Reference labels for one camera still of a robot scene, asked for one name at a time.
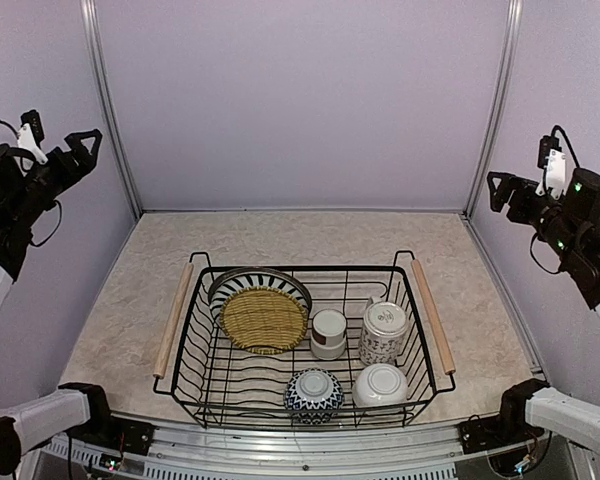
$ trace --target lavender wall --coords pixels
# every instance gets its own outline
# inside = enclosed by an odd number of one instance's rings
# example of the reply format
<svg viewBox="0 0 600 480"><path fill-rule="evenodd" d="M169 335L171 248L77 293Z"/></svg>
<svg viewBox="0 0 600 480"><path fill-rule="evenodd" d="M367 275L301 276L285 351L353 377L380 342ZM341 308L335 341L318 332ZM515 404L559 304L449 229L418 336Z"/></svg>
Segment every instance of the lavender wall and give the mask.
<svg viewBox="0 0 600 480"><path fill-rule="evenodd" d="M600 1L526 2L520 42L492 170L539 178L538 141L554 123L583 167L600 173ZM477 228L524 314L551 382L600 404L600 321L566 274L529 258L532 230L491 213L483 191ZM538 256L556 266L543 245Z"/></svg>
<svg viewBox="0 0 600 480"><path fill-rule="evenodd" d="M36 108L46 150L65 135L104 132L77 1L0 0L0 118L18 124ZM0 128L0 143L13 142ZM60 197L62 226L43 248L29 250L21 277L0 311L0 407L49 393L58 382L95 297L133 220L102 144L92 174ZM57 216L46 214L44 237Z"/></svg>
<svg viewBox="0 0 600 480"><path fill-rule="evenodd" d="M508 1L97 7L145 208L464 207Z"/></svg>

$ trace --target black wire dish rack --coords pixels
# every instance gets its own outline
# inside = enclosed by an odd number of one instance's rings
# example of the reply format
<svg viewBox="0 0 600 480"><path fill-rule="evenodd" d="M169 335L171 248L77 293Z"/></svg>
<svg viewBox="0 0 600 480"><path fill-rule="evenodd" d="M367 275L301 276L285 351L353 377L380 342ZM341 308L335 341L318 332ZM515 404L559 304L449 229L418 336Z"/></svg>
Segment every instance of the black wire dish rack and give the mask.
<svg viewBox="0 0 600 480"><path fill-rule="evenodd" d="M302 282L311 293L313 307L307 334L295 349L278 355L259 355L241 350L231 343L214 320L207 301L213 281L239 266L214 267L206 252L193 253L185 272L188 270L190 276L193 264L200 261L205 266L197 277L189 302L170 387L162 390L159 384L165 376L167 358L188 287L188 279L186 282L181 279L166 329L170 331L170 339L169 334L165 334L162 347L166 348L161 347L159 354L159 362L161 357L164 360L162 372L156 367L154 374L154 392L172 396L203 428L329 431L410 424L436 395L455 390L456 384L455 368L445 367L450 386L437 386L413 291L406 271L399 266L399 261L407 257L415 260L413 252L401 250L396 252L392 265L268 266ZM400 305L407 313L409 328L394 364L404 373L409 393L402 404L356 408L351 390L366 366L358 357L358 340L365 305L372 295ZM327 308L337 309L347 318L346 349L339 359L333 361L315 358L310 348L312 318L318 311ZM286 385L293 374L312 367L333 373L345 393L344 405L337 411L311 411L334 414L331 421L319 425L298 422L283 403Z"/></svg>

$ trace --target countertop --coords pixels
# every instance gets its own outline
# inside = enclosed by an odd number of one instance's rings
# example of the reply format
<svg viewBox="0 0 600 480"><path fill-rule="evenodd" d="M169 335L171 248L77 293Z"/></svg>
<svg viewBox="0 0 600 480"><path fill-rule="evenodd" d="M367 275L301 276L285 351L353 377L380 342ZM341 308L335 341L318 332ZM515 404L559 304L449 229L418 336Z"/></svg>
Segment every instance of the countertop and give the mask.
<svg viewBox="0 0 600 480"><path fill-rule="evenodd" d="M208 252L218 266L390 265L401 249L413 250L422 262L457 367L456 390L438 395L417 422L496 412L502 392L532 375L496 288L454 214L145 214L87 319L62 381L101 385L118 412L192 422L172 398L152 390L162 332L191 252ZM427 327L418 293L416 302ZM436 378L444 388L448 379L429 329L425 331Z"/></svg>

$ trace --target white cup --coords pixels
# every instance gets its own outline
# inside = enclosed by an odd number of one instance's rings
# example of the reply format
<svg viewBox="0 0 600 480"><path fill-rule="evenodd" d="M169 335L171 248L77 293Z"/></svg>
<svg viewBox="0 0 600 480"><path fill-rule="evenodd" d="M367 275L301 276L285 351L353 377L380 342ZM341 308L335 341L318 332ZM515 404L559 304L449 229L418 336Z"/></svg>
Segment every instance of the white cup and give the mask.
<svg viewBox="0 0 600 480"><path fill-rule="evenodd" d="M407 314L401 307L370 297L358 342L360 360L367 365L392 363L400 354L407 327Z"/></svg>
<svg viewBox="0 0 600 480"><path fill-rule="evenodd" d="M337 310L321 310L313 317L311 351L321 360L335 360L346 347L346 317Z"/></svg>

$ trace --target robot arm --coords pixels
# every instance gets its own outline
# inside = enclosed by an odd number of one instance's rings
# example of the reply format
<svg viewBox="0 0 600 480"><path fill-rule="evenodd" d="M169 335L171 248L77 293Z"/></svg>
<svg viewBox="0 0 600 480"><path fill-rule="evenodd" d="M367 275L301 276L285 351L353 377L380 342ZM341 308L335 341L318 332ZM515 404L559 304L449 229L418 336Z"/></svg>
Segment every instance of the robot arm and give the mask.
<svg viewBox="0 0 600 480"><path fill-rule="evenodd" d="M564 135L556 126L551 136L540 141L542 181L490 172L490 205L501 212L508 204L510 221L535 229L537 239L558 255L558 272L571 276L589 308L600 317L600 175L578 167L563 193L564 155L555 137L557 130ZM600 455L600 407L538 380L504 393L496 428L501 438L512 438L529 426L559 433Z"/></svg>
<svg viewBox="0 0 600 480"><path fill-rule="evenodd" d="M58 195L95 168L102 140L98 130L72 133L65 138L69 151L55 148L45 155L38 113L25 113L22 123L18 147L0 145L0 307L33 244L33 224L55 207ZM83 143L89 139L91 149ZM110 416L102 388L88 384L64 385L46 397L0 410L0 474L15 471L21 455L59 432L77 426L80 432L103 431Z"/></svg>

